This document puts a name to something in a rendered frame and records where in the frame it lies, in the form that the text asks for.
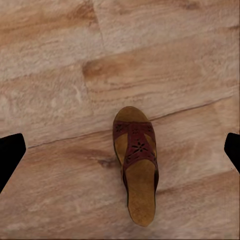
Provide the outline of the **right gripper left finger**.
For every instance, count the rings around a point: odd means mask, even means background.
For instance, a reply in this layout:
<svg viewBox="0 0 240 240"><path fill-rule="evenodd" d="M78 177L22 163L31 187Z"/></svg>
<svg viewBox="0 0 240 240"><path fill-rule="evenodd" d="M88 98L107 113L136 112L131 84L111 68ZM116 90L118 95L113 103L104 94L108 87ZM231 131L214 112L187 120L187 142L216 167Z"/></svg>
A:
<svg viewBox="0 0 240 240"><path fill-rule="evenodd" d="M26 153L21 133L0 138L0 193Z"/></svg>

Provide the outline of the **sandal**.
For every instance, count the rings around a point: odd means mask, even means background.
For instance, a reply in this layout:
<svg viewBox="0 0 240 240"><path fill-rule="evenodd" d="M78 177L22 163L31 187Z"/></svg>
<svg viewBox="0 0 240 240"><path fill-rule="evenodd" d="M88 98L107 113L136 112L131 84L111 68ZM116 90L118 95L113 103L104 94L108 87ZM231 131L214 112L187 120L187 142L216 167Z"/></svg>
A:
<svg viewBox="0 0 240 240"><path fill-rule="evenodd" d="M113 123L113 146L121 165L129 215L144 228L155 216L159 182L156 137L152 123L136 107L119 111Z"/></svg>

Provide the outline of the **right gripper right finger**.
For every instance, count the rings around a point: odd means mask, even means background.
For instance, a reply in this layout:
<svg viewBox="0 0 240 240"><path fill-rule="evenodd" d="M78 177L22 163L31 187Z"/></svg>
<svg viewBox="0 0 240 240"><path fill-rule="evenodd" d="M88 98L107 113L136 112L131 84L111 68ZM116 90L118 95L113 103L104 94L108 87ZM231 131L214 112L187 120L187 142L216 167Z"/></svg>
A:
<svg viewBox="0 0 240 240"><path fill-rule="evenodd" d="M227 135L224 151L240 173L240 135L229 133Z"/></svg>

